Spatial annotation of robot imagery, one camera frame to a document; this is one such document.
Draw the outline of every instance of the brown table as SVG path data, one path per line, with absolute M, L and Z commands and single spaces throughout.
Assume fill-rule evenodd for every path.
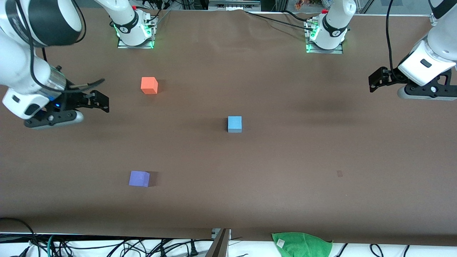
M 86 39 L 48 59 L 74 83 L 106 78 L 111 112 L 34 131 L 1 106 L 2 216 L 39 232 L 457 245 L 457 102 L 369 93 L 388 65 L 384 17 L 354 17 L 345 53 L 322 55 L 302 30 L 242 11 L 173 11 L 155 49 L 117 49 L 108 15 L 83 12 Z M 429 29 L 392 17 L 394 62 Z M 229 115 L 241 134 L 225 131 Z M 128 186 L 131 170 L 157 172 L 158 186 Z

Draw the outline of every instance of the purple cube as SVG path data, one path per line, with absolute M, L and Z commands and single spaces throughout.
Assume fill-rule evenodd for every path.
M 135 187 L 148 187 L 149 186 L 149 172 L 145 171 L 132 171 L 130 173 L 129 186 Z

